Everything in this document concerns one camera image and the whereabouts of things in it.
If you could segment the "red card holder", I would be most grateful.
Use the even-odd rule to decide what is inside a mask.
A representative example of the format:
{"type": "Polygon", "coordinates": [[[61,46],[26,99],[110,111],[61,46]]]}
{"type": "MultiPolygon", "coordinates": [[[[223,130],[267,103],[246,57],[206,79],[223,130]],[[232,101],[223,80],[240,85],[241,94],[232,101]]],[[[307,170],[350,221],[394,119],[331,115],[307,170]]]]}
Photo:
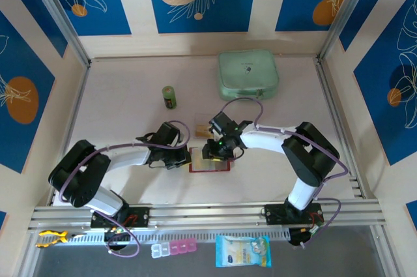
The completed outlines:
{"type": "Polygon", "coordinates": [[[189,164],[190,173],[227,172],[231,170],[231,160],[219,161],[203,159],[201,147],[191,147],[189,152],[192,160],[189,164]]]}

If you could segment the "gold credit card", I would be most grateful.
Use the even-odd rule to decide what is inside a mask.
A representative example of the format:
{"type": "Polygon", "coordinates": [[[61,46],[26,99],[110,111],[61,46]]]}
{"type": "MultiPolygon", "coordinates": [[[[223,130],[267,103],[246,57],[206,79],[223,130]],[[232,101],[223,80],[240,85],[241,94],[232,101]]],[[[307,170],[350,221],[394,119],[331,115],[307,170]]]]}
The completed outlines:
{"type": "Polygon", "coordinates": [[[196,124],[194,135],[196,138],[213,138],[213,134],[210,131],[210,126],[208,124],[196,124]]]}

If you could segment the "green cylindrical battery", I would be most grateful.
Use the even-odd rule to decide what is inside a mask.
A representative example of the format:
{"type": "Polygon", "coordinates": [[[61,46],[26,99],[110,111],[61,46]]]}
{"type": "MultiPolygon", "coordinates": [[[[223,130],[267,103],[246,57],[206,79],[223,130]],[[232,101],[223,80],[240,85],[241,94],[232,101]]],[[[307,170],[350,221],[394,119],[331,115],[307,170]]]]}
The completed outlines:
{"type": "Polygon", "coordinates": [[[164,104],[167,109],[175,109],[177,107],[177,100],[175,96],[175,90],[172,86],[165,86],[162,89],[162,96],[164,104]]]}

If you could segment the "mint green zip pouch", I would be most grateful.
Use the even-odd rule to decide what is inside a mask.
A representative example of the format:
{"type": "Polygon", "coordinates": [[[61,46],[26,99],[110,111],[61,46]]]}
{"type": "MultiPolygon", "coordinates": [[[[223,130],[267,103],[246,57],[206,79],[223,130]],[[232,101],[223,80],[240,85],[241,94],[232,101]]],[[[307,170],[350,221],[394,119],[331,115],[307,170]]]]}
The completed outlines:
{"type": "Polygon", "coordinates": [[[268,50],[224,51],[218,55],[218,92],[223,100],[272,98],[279,80],[275,58],[268,50]]]}

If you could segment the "white pink pill organizer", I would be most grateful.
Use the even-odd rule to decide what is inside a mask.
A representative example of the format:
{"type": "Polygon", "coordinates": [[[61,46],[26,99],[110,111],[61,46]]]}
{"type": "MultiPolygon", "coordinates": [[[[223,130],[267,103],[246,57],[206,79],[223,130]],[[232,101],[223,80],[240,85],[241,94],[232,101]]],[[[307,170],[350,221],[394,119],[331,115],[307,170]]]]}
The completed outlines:
{"type": "Polygon", "coordinates": [[[156,243],[151,246],[151,257],[158,259],[172,255],[192,253],[197,250],[197,241],[194,238],[156,243]]]}

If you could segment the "blue wet wipes packet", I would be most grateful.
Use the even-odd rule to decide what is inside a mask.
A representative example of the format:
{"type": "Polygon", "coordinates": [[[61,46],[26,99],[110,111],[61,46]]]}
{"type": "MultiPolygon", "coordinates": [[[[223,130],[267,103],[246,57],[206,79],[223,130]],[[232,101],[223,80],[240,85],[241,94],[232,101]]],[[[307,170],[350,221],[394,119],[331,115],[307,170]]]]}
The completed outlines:
{"type": "Polygon", "coordinates": [[[216,267],[260,266],[270,268],[272,257],[268,236],[216,237],[216,267]]]}

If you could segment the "aluminium front rail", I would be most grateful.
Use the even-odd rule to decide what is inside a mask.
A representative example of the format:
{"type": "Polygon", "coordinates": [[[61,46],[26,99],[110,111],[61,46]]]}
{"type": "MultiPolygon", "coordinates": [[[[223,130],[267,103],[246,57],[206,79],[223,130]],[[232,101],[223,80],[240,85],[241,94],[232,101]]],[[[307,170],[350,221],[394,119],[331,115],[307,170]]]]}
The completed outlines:
{"type": "MultiPolygon", "coordinates": [[[[164,229],[246,229],[266,227],[262,209],[265,203],[151,205],[149,230],[164,229]]],[[[90,226],[92,213],[88,208],[71,206],[37,207],[28,229],[54,229],[90,226]]],[[[332,221],[332,226],[383,226],[386,224],[377,199],[346,199],[332,221]]]]}

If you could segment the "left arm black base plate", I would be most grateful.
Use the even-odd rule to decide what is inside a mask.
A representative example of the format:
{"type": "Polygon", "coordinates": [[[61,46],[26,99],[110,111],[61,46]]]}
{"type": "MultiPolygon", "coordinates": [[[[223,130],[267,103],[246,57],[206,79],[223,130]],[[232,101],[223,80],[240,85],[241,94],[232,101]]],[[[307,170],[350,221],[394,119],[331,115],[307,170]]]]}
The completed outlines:
{"type": "MultiPolygon", "coordinates": [[[[149,207],[123,207],[119,212],[110,218],[114,221],[117,221],[119,224],[124,227],[140,227],[144,228],[148,226],[149,223],[149,207]]],[[[102,228],[111,228],[117,226],[114,222],[111,222],[107,218],[99,215],[97,212],[93,213],[91,218],[91,228],[93,229],[102,229],[102,228]]]]}

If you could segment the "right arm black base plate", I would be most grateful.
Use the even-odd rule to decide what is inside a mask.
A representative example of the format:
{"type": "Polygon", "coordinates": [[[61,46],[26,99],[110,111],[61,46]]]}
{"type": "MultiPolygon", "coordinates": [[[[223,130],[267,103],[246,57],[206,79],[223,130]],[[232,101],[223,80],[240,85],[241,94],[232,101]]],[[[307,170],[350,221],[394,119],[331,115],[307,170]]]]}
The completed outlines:
{"type": "Polygon", "coordinates": [[[324,217],[319,203],[310,203],[300,211],[290,203],[268,204],[264,206],[268,225],[311,225],[323,224],[324,217]]]}

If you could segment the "aluminium back rail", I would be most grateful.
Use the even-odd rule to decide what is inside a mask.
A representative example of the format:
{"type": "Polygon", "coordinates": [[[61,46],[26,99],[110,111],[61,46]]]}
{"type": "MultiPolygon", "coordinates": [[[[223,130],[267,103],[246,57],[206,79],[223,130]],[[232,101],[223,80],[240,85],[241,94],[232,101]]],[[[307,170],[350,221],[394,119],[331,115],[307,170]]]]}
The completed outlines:
{"type": "MultiPolygon", "coordinates": [[[[295,55],[295,54],[283,54],[278,55],[274,54],[275,57],[280,59],[286,59],[286,58],[316,58],[317,56],[314,54],[301,54],[301,55],[295,55]]],[[[177,60],[177,59],[197,59],[197,60],[203,60],[203,59],[215,59],[218,60],[217,55],[163,55],[163,56],[126,56],[126,57],[94,57],[91,59],[92,63],[104,63],[104,62],[134,62],[134,61],[144,61],[144,60],[155,60],[155,61],[161,61],[161,60],[177,60]]]]}

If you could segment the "aluminium side rail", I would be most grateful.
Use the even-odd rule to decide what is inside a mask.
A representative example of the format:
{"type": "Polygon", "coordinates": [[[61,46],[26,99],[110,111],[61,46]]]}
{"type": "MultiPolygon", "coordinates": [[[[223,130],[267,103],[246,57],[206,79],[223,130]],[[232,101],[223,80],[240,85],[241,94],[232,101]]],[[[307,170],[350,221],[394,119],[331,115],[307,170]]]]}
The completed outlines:
{"type": "Polygon", "coordinates": [[[316,55],[314,58],[315,69],[324,93],[326,104],[330,110],[332,122],[336,130],[336,136],[341,145],[341,155],[345,159],[349,169],[349,179],[352,183],[354,197],[358,199],[375,199],[375,195],[369,187],[369,183],[361,174],[361,169],[356,161],[354,148],[351,145],[352,137],[349,126],[339,99],[334,81],[331,77],[328,65],[316,55]]]}
{"type": "Polygon", "coordinates": [[[69,115],[69,118],[68,118],[68,124],[65,128],[65,134],[64,134],[64,137],[63,137],[63,142],[61,143],[56,163],[58,163],[60,161],[60,159],[65,155],[65,152],[66,152],[66,150],[69,146],[70,139],[72,137],[72,132],[74,130],[76,118],[77,118],[77,115],[78,115],[79,106],[81,104],[83,93],[84,93],[84,90],[85,90],[85,86],[86,86],[86,83],[87,83],[87,80],[88,80],[88,77],[89,77],[90,68],[91,68],[91,63],[89,63],[85,72],[83,73],[82,79],[80,81],[80,85],[79,85],[79,87],[76,91],[75,101],[74,101],[74,104],[72,106],[72,109],[70,110],[70,115],[69,115]]]}

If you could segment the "yellow handled pliers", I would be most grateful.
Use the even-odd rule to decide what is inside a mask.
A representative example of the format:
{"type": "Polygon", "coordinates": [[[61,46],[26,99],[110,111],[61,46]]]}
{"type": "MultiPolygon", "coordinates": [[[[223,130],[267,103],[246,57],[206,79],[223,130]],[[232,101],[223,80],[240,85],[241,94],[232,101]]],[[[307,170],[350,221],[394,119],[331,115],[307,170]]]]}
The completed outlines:
{"type": "Polygon", "coordinates": [[[54,244],[66,244],[70,239],[76,239],[85,236],[85,233],[69,233],[68,231],[44,230],[39,232],[38,236],[53,237],[53,240],[47,243],[36,243],[37,248],[48,248],[54,244]]]}

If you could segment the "aluminium corner post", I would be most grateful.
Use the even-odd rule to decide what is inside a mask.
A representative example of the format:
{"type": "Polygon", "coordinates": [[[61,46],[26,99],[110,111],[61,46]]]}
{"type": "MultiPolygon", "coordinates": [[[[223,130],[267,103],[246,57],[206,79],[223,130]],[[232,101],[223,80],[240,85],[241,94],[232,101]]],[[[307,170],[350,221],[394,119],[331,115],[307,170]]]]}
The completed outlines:
{"type": "Polygon", "coordinates": [[[343,52],[350,48],[377,2],[378,0],[343,1],[317,55],[320,62],[328,58],[335,45],[340,44],[343,52]]]}
{"type": "Polygon", "coordinates": [[[85,48],[59,0],[42,0],[54,22],[66,38],[79,62],[88,70],[91,65],[85,48]]]}

